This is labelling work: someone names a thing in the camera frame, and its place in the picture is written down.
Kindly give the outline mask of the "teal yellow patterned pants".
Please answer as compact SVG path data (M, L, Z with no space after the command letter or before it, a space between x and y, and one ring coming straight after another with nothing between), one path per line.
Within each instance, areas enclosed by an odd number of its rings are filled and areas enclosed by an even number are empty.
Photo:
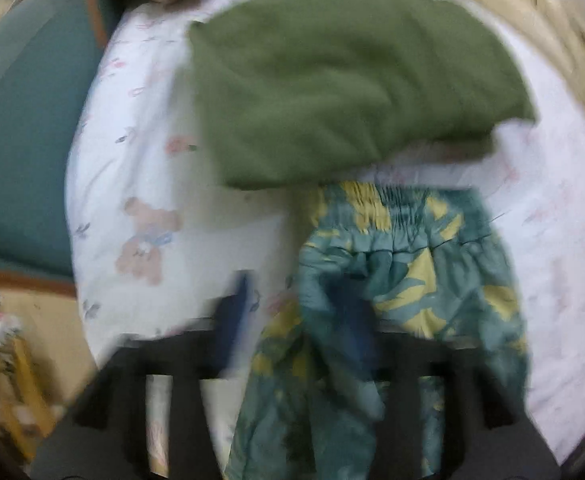
M324 185L295 296L265 326L252 358L227 478L367 476L384 389L355 359L343 323L355 300L411 335L475 342L507 393L524 401L525 322L478 194Z

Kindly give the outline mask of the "white floral bed sheet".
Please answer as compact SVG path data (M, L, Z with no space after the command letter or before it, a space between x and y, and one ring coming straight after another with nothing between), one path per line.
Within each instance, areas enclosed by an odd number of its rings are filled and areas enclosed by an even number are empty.
M166 335L201 315L239 270L251 271L257 288L251 352L291 285L309 226L297 210L307 191L226 188L194 112L189 26L241 1L138 6L99 64L66 180L74 276L97 361L125 335ZM454 1L509 49L537 122L499 125L482 159L423 144L351 178L480 193L521 292L527 407L565 460L585 435L585 110L524 35L474 0Z

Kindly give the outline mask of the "teal padded headboard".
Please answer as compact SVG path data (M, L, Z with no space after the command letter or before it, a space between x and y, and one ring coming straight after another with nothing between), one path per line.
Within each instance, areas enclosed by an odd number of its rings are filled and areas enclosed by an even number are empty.
M65 176L114 0L23 0L0 19L0 271L72 278Z

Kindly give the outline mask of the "folded olive green garment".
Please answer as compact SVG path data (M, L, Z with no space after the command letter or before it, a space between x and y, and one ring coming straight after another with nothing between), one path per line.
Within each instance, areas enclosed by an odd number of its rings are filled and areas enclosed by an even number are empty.
M317 182L535 119L502 41L451 0L247 0L188 39L201 133L232 188Z

